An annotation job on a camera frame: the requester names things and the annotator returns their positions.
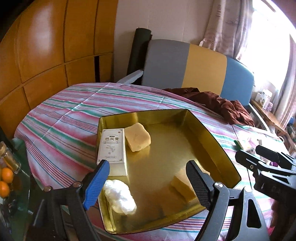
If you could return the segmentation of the green tea box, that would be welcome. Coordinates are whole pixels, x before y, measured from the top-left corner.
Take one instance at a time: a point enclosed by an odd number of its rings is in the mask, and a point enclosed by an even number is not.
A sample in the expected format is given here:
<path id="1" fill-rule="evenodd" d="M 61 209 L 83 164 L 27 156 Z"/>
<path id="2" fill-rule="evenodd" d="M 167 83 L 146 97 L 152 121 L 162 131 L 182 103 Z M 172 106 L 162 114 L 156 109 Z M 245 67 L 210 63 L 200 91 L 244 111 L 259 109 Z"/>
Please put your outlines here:
<path id="1" fill-rule="evenodd" d="M 239 150 L 246 151 L 248 153 L 254 153 L 255 149 L 252 147 L 249 141 L 246 140 L 235 140 L 234 143 Z"/>

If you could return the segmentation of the wooden side shelf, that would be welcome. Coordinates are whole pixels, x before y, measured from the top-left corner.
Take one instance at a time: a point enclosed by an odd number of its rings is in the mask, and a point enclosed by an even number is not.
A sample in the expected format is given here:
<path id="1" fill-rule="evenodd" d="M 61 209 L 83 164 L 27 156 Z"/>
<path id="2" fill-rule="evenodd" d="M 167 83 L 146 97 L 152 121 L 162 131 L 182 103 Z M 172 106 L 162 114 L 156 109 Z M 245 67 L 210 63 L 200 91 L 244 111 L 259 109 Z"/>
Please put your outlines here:
<path id="1" fill-rule="evenodd" d="M 283 127 L 283 125 L 281 125 L 280 122 L 276 119 L 276 117 L 271 112 L 263 109 L 262 106 L 260 106 L 255 100 L 252 99 L 250 101 L 250 104 L 262 117 L 264 122 L 269 127 L 270 131 L 272 133 L 276 133 L 277 136 L 283 137 L 284 144 L 288 152 L 292 156 L 295 155 L 295 143 L 293 142 L 292 138 L 290 137 L 286 129 Z"/>

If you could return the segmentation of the white medicine box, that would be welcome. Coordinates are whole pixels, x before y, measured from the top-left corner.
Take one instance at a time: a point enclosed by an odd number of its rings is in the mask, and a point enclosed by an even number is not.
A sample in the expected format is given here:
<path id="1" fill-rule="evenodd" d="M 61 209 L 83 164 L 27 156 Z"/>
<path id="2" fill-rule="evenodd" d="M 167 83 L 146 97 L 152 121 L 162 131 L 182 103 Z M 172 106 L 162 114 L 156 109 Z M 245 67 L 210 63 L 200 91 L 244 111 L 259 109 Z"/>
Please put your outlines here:
<path id="1" fill-rule="evenodd" d="M 109 162 L 110 176 L 127 176 L 125 130 L 123 128 L 104 129 L 102 131 L 97 165 L 102 160 Z"/>

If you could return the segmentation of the dark red crumpled garment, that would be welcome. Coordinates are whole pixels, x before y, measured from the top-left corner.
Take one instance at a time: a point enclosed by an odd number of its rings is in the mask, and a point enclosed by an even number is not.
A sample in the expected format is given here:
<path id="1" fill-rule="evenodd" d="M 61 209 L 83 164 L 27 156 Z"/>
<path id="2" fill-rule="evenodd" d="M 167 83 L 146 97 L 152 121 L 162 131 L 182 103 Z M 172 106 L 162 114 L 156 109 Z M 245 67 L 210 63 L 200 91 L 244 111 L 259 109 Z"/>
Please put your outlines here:
<path id="1" fill-rule="evenodd" d="M 254 126 L 252 117 L 238 100 L 227 100 L 213 92 L 200 92 L 192 87 L 164 90 L 203 105 L 222 116 L 230 125 Z"/>

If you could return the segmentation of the gold metal tin tray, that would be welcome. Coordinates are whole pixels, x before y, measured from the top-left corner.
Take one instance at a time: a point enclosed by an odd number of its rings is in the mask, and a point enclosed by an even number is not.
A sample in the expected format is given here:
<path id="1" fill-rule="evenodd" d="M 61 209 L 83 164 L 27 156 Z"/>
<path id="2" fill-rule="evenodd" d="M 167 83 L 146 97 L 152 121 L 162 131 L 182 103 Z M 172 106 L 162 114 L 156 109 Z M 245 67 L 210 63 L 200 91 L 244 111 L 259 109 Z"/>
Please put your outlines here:
<path id="1" fill-rule="evenodd" d="M 146 110 L 104 116 L 98 133 L 141 123 L 151 144 L 139 152 L 126 149 L 127 175 L 119 177 L 129 186 L 137 205 L 130 215 L 112 210 L 104 194 L 98 198 L 105 230 L 113 235 L 147 232 L 185 220 L 204 208 L 197 198 L 186 201 L 171 185 L 175 174 L 193 160 L 212 179 L 235 187 L 241 176 L 222 146 L 187 109 Z"/>

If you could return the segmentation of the striped pink green bedsheet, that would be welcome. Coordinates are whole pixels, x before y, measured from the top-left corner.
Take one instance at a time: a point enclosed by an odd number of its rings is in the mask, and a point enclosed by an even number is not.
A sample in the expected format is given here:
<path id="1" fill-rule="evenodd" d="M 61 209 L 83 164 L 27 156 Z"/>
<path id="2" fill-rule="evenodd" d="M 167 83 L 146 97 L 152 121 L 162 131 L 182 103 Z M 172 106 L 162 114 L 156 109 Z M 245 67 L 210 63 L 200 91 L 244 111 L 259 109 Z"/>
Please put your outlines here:
<path id="1" fill-rule="evenodd" d="M 32 175 L 39 186 L 68 187 L 96 167 L 99 119 L 105 115 L 155 109 L 190 110 L 211 132 L 231 160 L 234 141 L 262 143 L 286 152 L 283 142 L 250 126 L 229 125 L 214 112 L 184 97 L 150 87 L 116 83 L 83 83 L 60 91 L 31 110 L 15 137 L 26 144 Z"/>

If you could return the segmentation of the white boxes on shelf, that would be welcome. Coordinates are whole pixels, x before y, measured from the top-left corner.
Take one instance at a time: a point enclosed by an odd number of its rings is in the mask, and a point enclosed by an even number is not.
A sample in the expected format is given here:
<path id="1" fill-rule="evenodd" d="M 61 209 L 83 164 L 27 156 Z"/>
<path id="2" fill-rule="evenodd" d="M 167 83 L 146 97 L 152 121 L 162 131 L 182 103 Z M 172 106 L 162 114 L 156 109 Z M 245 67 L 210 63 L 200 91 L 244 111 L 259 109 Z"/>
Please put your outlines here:
<path id="1" fill-rule="evenodd" d="M 264 89 L 261 92 L 257 92 L 255 102 L 257 102 L 263 109 L 266 109 L 270 103 L 272 95 L 273 93 L 271 91 Z"/>

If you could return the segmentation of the yellow sponge near box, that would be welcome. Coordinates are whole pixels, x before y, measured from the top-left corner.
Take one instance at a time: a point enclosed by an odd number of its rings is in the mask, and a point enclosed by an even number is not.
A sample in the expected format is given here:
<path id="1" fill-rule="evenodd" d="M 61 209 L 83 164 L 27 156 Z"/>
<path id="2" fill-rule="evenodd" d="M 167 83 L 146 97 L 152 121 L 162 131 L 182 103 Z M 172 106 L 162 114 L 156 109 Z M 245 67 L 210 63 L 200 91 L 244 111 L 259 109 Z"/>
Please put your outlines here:
<path id="1" fill-rule="evenodd" d="M 132 152 L 138 152 L 151 144 L 151 136 L 141 123 L 125 128 L 125 138 Z"/>

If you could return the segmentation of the glass side table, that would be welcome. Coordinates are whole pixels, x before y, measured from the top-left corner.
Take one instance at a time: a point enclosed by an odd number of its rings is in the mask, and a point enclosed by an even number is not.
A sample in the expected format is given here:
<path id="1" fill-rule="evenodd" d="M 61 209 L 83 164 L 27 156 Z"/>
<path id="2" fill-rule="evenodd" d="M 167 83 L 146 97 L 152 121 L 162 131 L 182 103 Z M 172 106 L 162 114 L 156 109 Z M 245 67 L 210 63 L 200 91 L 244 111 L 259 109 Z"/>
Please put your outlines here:
<path id="1" fill-rule="evenodd" d="M 22 166 L 14 176 L 9 197 L 1 199 L 1 227 L 6 228 L 13 240 L 23 240 L 28 221 L 31 172 L 25 142 L 14 138 L 11 143 L 16 149 L 14 157 Z"/>

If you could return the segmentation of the orange fruit upper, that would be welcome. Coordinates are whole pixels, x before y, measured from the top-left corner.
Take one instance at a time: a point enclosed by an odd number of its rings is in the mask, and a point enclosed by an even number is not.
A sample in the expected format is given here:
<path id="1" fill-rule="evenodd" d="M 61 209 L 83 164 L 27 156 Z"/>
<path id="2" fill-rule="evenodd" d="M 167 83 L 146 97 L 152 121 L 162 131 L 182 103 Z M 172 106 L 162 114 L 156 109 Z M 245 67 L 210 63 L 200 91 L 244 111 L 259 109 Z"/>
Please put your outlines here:
<path id="1" fill-rule="evenodd" d="M 2 168 L 1 170 L 1 180 L 6 182 L 7 184 L 10 184 L 13 182 L 14 179 L 14 173 L 10 168 Z"/>

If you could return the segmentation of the orange fruit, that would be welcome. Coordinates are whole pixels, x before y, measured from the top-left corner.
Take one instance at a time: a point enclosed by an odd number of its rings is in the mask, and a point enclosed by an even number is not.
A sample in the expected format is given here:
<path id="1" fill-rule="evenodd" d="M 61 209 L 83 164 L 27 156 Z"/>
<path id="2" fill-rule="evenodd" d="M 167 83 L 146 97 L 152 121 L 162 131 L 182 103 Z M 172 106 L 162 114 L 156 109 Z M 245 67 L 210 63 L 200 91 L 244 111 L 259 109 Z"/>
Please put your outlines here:
<path id="1" fill-rule="evenodd" d="M 0 181 L 0 197 L 2 199 L 5 199 L 9 195 L 10 195 L 10 187 L 9 187 L 9 185 L 4 181 Z"/>
<path id="2" fill-rule="evenodd" d="M 14 173 L 10 168 L 2 168 L 1 170 L 1 180 L 6 182 L 7 184 L 10 184 L 13 182 L 14 179 Z"/>

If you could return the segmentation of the orange fruit lower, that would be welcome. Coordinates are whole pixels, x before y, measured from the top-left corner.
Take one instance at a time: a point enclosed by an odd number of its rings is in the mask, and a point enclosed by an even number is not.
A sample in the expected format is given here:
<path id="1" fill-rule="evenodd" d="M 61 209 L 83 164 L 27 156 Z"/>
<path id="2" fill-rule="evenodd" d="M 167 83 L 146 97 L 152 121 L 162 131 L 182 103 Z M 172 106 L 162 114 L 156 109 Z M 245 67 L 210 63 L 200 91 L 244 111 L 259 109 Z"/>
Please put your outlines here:
<path id="1" fill-rule="evenodd" d="M 9 185 L 4 181 L 0 181 L 0 197 L 2 199 L 5 199 L 9 195 L 10 195 L 10 187 L 9 187 Z"/>

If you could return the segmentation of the glass jar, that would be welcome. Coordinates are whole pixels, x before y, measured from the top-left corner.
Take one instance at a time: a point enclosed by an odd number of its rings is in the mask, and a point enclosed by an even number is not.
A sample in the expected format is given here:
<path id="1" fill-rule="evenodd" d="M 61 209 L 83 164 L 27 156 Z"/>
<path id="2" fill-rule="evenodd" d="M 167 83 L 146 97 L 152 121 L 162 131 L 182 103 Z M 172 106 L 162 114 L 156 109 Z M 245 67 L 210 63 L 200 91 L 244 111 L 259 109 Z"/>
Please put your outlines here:
<path id="1" fill-rule="evenodd" d="M 19 173 L 21 170 L 21 163 L 14 157 L 13 153 L 6 146 L 6 144 L 1 141 L 0 143 L 0 154 L 1 158 L 3 158 L 6 165 L 15 173 Z"/>

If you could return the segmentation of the grey yellow blue headboard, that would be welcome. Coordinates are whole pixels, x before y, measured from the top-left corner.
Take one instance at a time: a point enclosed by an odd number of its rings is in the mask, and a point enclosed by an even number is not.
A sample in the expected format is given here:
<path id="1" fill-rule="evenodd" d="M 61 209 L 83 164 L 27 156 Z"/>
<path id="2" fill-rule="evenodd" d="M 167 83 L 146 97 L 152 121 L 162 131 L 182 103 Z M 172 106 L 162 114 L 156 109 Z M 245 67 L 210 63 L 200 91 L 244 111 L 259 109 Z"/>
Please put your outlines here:
<path id="1" fill-rule="evenodd" d="M 149 42 L 142 85 L 158 89 L 194 87 L 248 106 L 254 75 L 221 53 L 174 40 Z"/>

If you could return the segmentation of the black rolled mat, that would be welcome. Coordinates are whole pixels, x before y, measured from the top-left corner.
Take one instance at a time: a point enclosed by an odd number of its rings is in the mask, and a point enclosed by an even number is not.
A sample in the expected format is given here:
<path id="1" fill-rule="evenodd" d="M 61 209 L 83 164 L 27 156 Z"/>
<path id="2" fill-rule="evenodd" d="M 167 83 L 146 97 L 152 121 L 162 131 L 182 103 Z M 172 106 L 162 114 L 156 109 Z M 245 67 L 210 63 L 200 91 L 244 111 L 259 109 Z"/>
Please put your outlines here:
<path id="1" fill-rule="evenodd" d="M 137 28 L 135 30 L 126 75 L 144 69 L 147 49 L 151 39 L 151 30 L 146 28 Z"/>

